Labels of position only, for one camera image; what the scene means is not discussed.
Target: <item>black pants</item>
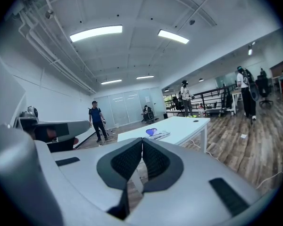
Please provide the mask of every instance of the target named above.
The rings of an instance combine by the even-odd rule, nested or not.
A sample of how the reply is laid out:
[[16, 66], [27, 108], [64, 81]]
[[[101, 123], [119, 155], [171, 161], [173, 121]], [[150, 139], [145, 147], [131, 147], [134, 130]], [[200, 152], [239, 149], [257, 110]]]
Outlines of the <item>black pants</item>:
[[246, 116], [256, 115], [256, 102], [251, 97], [249, 87], [241, 88], [241, 93]]
[[191, 100], [183, 100], [183, 105], [184, 105], [184, 115], [188, 116], [189, 114], [188, 108], [189, 108], [190, 114], [193, 115]]
[[99, 121], [99, 122], [94, 122], [94, 123], [93, 123], [93, 126], [94, 126], [94, 129], [95, 129], [96, 135], [98, 136], [98, 139], [100, 139], [100, 131], [99, 131], [99, 128], [100, 128], [100, 130], [102, 131], [104, 137], [105, 137], [105, 138], [107, 137], [107, 134], [106, 134], [104, 125], [103, 125], [103, 123], [102, 123], [101, 121]]

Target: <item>gray device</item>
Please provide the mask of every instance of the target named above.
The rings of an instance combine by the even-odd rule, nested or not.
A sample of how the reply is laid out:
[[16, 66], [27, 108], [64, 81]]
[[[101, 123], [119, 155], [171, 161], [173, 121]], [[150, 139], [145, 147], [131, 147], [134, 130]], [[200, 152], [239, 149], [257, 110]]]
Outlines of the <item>gray device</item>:
[[[149, 181], [129, 213], [127, 182], [141, 158]], [[0, 185], [34, 224], [64, 226], [245, 225], [275, 194], [260, 198], [225, 165], [170, 143], [133, 138], [50, 153], [44, 142], [5, 126]]]
[[[16, 118], [14, 127], [45, 142], [51, 152], [72, 150], [75, 137], [90, 128], [88, 121], [39, 121], [38, 111], [33, 106]], [[56, 136], [49, 137], [48, 130], [55, 131]]]

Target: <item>fluorescent light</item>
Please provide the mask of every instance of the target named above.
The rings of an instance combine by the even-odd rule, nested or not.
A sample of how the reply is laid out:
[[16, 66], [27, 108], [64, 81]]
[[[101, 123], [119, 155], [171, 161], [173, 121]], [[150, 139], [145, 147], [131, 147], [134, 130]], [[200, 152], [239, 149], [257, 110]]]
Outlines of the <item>fluorescent light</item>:
[[108, 26], [102, 28], [94, 28], [84, 32], [79, 32], [74, 35], [70, 36], [72, 42], [76, 42], [82, 39], [86, 39], [93, 36], [103, 35], [103, 34], [110, 34], [110, 33], [120, 33], [123, 30], [122, 25], [117, 26]]
[[114, 82], [120, 82], [122, 80], [116, 80], [116, 81], [106, 81], [106, 82], [102, 82], [101, 84], [102, 85], [105, 85], [105, 84], [110, 84], [110, 83], [114, 83]]
[[178, 35], [176, 35], [176, 34], [173, 34], [173, 33], [171, 33], [171, 32], [167, 32], [167, 31], [164, 31], [164, 30], [160, 30], [159, 33], [158, 33], [158, 35], [159, 35], [160, 37], [165, 37], [165, 38], [168, 38], [168, 39], [176, 40], [176, 41], [181, 42], [181, 43], [184, 43], [184, 44], [186, 44], [187, 42], [189, 42], [188, 39], [185, 39], [185, 38], [183, 38], [183, 37], [181, 37], [181, 36], [178, 36]]
[[154, 75], [147, 75], [147, 76], [141, 76], [141, 77], [136, 77], [136, 79], [146, 79], [146, 78], [153, 78]]

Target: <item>purple object on table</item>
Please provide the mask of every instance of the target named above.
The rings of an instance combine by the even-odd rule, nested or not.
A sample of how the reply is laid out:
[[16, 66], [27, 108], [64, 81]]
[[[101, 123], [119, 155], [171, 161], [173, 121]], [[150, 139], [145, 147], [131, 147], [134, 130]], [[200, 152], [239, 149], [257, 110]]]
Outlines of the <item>purple object on table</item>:
[[156, 128], [152, 128], [152, 129], [146, 130], [146, 133], [150, 136], [153, 136], [156, 131], [157, 131]]

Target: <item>white cable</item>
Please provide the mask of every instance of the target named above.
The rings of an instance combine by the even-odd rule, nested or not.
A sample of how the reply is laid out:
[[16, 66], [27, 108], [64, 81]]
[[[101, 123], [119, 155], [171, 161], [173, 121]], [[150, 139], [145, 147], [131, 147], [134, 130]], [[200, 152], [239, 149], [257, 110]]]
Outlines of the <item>white cable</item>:
[[[195, 146], [197, 146], [197, 147], [200, 148], [200, 146], [196, 145], [192, 139], [190, 139], [190, 141], [192, 141]], [[272, 179], [273, 177], [277, 176], [277, 175], [280, 174], [280, 173], [283, 173], [283, 172], [282, 172], [282, 171], [279, 171], [277, 174], [273, 175], [272, 177], [264, 179], [264, 180], [259, 184], [259, 186], [256, 187], [256, 189], [258, 189], [264, 182], [266, 182], [266, 181], [269, 180], [269, 179]]]
[[267, 181], [267, 180], [269, 180], [269, 179], [271, 179], [271, 178], [277, 176], [279, 173], [283, 173], [283, 172], [282, 172], [282, 171], [279, 171], [277, 174], [273, 175], [272, 177], [264, 179], [264, 180], [259, 184], [259, 186], [256, 187], [256, 189], [258, 189], [265, 181]]
[[195, 146], [197, 146], [197, 147], [199, 147], [199, 148], [200, 148], [200, 146], [196, 145], [192, 139], [190, 139], [190, 141], [192, 141], [192, 142], [193, 142], [193, 144], [194, 144]]

